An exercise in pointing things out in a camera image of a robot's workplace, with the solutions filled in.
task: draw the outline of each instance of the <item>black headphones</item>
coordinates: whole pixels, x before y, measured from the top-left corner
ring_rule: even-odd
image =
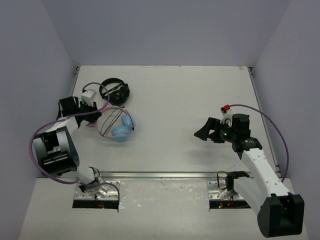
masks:
[[[115,106],[120,106],[122,104],[124,104],[130,94],[130,90],[129,90],[129,86],[127,83],[125,83],[124,81],[122,81],[119,78],[108,78],[106,80],[104,80],[101,85],[107,87],[107,85],[109,84],[118,84],[117,86],[111,88],[109,91],[109,95],[110,95],[110,104],[115,105]],[[104,90],[104,88],[102,86],[99,87],[99,92],[100,95],[103,99],[107,100],[108,99],[108,94],[107,92],[102,92]]]

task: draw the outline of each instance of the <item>blue ear cushion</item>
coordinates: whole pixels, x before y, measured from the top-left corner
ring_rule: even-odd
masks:
[[[115,139],[118,142],[126,141],[130,133],[131,130],[126,126],[116,126],[111,130],[111,135],[113,136],[113,139]]]
[[[121,121],[122,121],[122,124],[130,130],[132,129],[132,127],[136,126],[136,121],[132,116],[130,117],[129,115],[123,115],[121,116]]]

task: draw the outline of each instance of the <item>headphones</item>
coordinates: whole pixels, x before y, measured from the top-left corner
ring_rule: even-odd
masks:
[[[105,107],[101,112],[105,112],[108,110],[120,110],[121,112],[124,113],[125,115],[121,116],[121,121],[122,121],[122,126],[116,126],[112,127],[112,125],[115,123],[115,121],[118,119],[119,116],[115,117],[114,120],[111,121],[111,124],[106,128],[104,132],[102,132],[102,128],[104,127],[104,124],[107,122],[107,120],[110,118],[110,116],[105,120],[104,124],[101,127],[101,130],[99,131],[100,135],[109,139],[113,139],[117,142],[124,142],[128,140],[129,135],[131,134],[132,130],[135,130],[136,122],[135,119],[129,114],[129,112],[124,109],[124,107],[117,107],[117,106],[107,106]]]
[[[101,85],[103,85],[105,87],[109,84],[118,84],[117,86],[108,90],[109,95],[110,95],[109,103],[111,105],[115,105],[115,106],[120,106],[120,105],[124,104],[127,101],[129,94],[130,94],[128,84],[125,83],[124,81],[122,81],[121,79],[115,78],[115,77],[108,78],[101,83]],[[100,95],[104,100],[107,100],[108,99],[107,92],[105,91],[103,93],[102,92],[103,90],[104,90],[104,88],[102,86],[100,86],[99,87]]]

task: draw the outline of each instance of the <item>white table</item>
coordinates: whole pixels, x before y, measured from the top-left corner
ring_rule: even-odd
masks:
[[[284,184],[291,190],[289,179]],[[19,240],[265,240],[251,209],[209,211],[205,179],[128,180],[120,210],[72,209],[75,186],[38,179]],[[308,240],[301,235],[274,238]]]
[[[137,126],[129,141],[118,143],[83,124],[72,135],[81,164],[107,172],[248,171],[230,143],[204,142],[193,136],[208,117],[221,118],[220,107],[226,104],[258,108],[246,67],[81,66],[73,95],[79,96],[87,83],[112,77],[129,84],[125,106]],[[90,88],[98,91],[99,86]],[[98,108],[104,103],[99,92],[95,100]],[[251,135],[259,139],[275,169],[261,116],[246,108],[232,110],[250,115]]]

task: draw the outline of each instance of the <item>wall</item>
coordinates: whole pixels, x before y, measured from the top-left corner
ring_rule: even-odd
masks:
[[[78,65],[253,66],[291,0],[42,0]]]
[[[57,114],[75,66],[39,0],[0,1],[0,239],[16,240],[37,171],[31,134]]]
[[[318,0],[293,0],[253,75],[263,110],[287,140],[289,177],[305,200],[305,223],[311,240],[320,236],[319,9]],[[283,144],[274,131],[271,138],[283,170]]]

